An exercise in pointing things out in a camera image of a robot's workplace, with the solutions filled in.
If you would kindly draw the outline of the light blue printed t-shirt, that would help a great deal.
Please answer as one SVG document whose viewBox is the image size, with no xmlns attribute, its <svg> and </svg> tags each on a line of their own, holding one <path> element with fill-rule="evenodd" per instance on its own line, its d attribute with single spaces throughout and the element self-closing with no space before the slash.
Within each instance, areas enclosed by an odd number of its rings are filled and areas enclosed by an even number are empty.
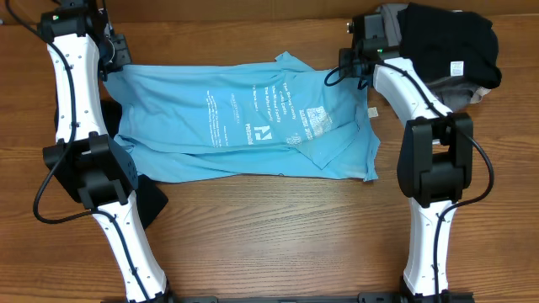
<svg viewBox="0 0 539 303">
<path fill-rule="evenodd" d="M 157 181 L 377 177 L 366 90 L 288 53 L 238 66 L 130 65 L 105 87 L 123 111 L 116 141 Z"/>
</svg>

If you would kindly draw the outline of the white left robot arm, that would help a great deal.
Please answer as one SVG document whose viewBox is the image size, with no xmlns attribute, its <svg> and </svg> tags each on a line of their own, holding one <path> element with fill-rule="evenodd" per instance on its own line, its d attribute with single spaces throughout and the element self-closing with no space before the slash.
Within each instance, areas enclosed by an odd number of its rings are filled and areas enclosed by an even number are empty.
<svg viewBox="0 0 539 303">
<path fill-rule="evenodd" d="M 56 74 L 56 142 L 44 148 L 50 175 L 101 226 L 125 283 L 128 302 L 172 302 L 168 278 L 145 230 L 168 203 L 166 195 L 115 140 L 106 125 L 99 82 L 131 64 L 124 35 L 95 1 L 61 0 L 37 26 Z"/>
</svg>

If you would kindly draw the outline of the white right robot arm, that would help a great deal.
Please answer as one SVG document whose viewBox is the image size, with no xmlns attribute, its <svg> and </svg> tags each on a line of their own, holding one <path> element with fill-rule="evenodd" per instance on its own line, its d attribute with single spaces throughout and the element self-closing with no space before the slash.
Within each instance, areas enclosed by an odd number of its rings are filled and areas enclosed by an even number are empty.
<svg viewBox="0 0 539 303">
<path fill-rule="evenodd" d="M 450 291 L 446 259 L 456 202 L 471 183 L 472 121 L 453 114 L 391 45 L 381 13 L 347 24 L 352 45 L 339 52 L 341 78 L 359 78 L 391 105 L 404 127 L 397 176 L 411 211 L 408 261 L 397 293 L 364 293 L 361 302 L 472 302 Z"/>
</svg>

